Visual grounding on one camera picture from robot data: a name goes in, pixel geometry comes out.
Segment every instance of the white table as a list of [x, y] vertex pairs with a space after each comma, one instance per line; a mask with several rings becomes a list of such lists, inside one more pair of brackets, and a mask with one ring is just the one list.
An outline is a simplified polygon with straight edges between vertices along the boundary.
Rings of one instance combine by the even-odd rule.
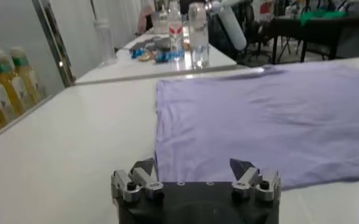
[[[118, 60], [115, 64], [96, 68], [80, 79], [76, 80], [75, 84], [91, 84], [111, 82], [115, 80], [134, 80], [142, 79], [145, 77], [155, 76], [161, 77], [170, 74], [186, 74], [192, 71], [191, 55], [188, 51], [185, 53], [185, 59], [178, 63], [162, 63], [155, 65], [152, 61], [140, 62], [131, 59], [130, 53], [127, 49], [131, 48], [135, 43], [148, 40], [152, 37], [164, 37], [163, 35], [144, 34], [127, 44], [123, 49], [117, 52]], [[209, 66], [200, 71], [221, 71], [222, 69], [230, 69], [236, 67], [236, 62], [228, 56], [224, 55], [212, 45], [209, 52]]]
[[[110, 175], [153, 156], [157, 80], [68, 88], [0, 135], [0, 223], [117, 223]], [[359, 182], [283, 192], [280, 223], [359, 224]]]

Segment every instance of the bottle label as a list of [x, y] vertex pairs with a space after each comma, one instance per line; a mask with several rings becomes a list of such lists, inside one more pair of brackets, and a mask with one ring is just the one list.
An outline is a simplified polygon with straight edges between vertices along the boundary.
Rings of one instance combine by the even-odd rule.
[[0, 84], [0, 109], [4, 118], [10, 122], [16, 118], [15, 111], [3, 85]]
[[23, 79], [21, 77], [14, 77], [11, 81], [11, 84], [13, 85], [16, 95], [18, 96], [18, 98], [22, 103], [24, 111], [30, 109], [33, 105], [31, 98], [27, 93]]
[[41, 83], [38, 81], [34, 70], [30, 71], [29, 78], [30, 78], [30, 81], [32, 82], [34, 89], [39, 93], [40, 98], [44, 99], [46, 97], [44, 87], [41, 86]]
[[169, 32], [170, 32], [171, 35], [181, 34], [183, 32], [183, 26], [181, 24], [172, 24], [169, 27]]

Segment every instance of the fabric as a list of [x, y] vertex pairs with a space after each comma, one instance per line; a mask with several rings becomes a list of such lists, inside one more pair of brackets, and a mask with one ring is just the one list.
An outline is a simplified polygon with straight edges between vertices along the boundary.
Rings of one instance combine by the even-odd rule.
[[326, 10], [317, 10], [312, 12], [306, 12], [301, 16], [301, 26], [304, 26], [309, 19], [313, 18], [325, 18], [325, 19], [335, 19], [342, 18], [346, 15], [346, 12], [328, 12]]
[[284, 189], [359, 180], [359, 70], [276, 66], [251, 79], [161, 80], [161, 181], [233, 181], [229, 159], [278, 170]]

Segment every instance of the chair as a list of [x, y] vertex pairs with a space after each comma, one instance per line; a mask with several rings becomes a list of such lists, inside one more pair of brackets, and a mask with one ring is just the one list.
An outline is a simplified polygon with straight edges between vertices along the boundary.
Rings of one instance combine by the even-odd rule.
[[[244, 24], [244, 28], [245, 28], [244, 34], [247, 38], [248, 45], [258, 44], [257, 51], [251, 52], [249, 61], [251, 61], [251, 58], [253, 56], [258, 57], [260, 55], [264, 55], [268, 57], [269, 61], [271, 61], [271, 56], [268, 55], [269, 52], [261, 50], [261, 44], [262, 43], [266, 44], [267, 41], [270, 40], [270, 37], [267, 37], [265, 32], [268, 28], [269, 23], [259, 23], [258, 21], [255, 20], [254, 8], [252, 7], [251, 4], [246, 4], [244, 6], [244, 18], [246, 20]], [[248, 45], [245, 49], [245, 53], [244, 53], [245, 55], [249, 51]]]

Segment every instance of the floor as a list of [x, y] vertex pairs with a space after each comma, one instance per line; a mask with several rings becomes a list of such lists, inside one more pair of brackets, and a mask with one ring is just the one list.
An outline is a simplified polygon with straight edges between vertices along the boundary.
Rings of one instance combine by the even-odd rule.
[[[286, 47], [286, 49], [283, 51], [280, 61], [278, 61], [278, 58], [282, 51], [282, 46], [284, 46], [286, 44], [286, 37], [284, 37], [282, 39], [283, 39], [283, 41], [282, 41], [283, 45], [281, 45], [281, 38], [278, 39], [277, 63], [285, 64], [285, 63], [300, 62], [302, 44], [300, 44], [300, 46], [299, 46], [297, 40], [289, 40], [290, 52], [289, 52], [288, 48]], [[269, 41], [266, 46], [262, 45], [261, 51], [264, 52], [265, 54], [261, 54], [258, 57], [256, 57], [256, 56], [250, 57], [251, 54], [247, 54], [247, 56], [245, 56], [242, 59], [241, 63], [248, 67], [257, 67], [257, 66], [270, 64], [271, 54], [272, 54], [272, 45], [273, 45], [273, 40]], [[248, 51], [249, 52], [257, 51], [257, 45], [255, 46], [254, 44], [250, 44], [248, 46]], [[321, 61], [321, 60], [322, 60], [321, 55], [313, 54], [311, 52], [307, 52], [305, 54], [305, 61]]]

